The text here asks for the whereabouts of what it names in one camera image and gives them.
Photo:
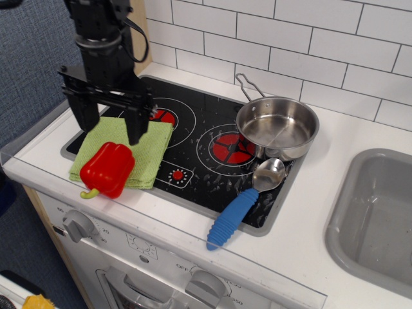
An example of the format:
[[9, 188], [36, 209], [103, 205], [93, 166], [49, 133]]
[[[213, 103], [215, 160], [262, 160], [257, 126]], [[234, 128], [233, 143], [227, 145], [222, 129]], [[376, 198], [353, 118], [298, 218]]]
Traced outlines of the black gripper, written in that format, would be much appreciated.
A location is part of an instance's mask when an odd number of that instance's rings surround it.
[[135, 63], [144, 62], [149, 55], [149, 43], [144, 39], [141, 58], [133, 53], [130, 37], [93, 40], [77, 37], [83, 65], [62, 66], [59, 73], [64, 77], [63, 90], [79, 127], [90, 132], [99, 122], [96, 98], [107, 95], [107, 104], [123, 109], [130, 145], [139, 143], [148, 130], [150, 113], [155, 104], [149, 86], [134, 73]]

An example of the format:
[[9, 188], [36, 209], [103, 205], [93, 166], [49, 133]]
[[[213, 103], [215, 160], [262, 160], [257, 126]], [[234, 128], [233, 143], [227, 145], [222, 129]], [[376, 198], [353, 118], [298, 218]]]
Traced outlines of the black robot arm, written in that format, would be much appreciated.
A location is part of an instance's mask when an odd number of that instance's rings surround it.
[[133, 12], [129, 1], [66, 1], [75, 24], [75, 43], [82, 55], [82, 65], [61, 66], [62, 91], [79, 124], [86, 133], [99, 122], [98, 105], [122, 109], [130, 145], [136, 145], [148, 130], [155, 111], [152, 89], [134, 72], [136, 63], [149, 55], [149, 41], [144, 54], [133, 53], [132, 31], [143, 29], [129, 19]]

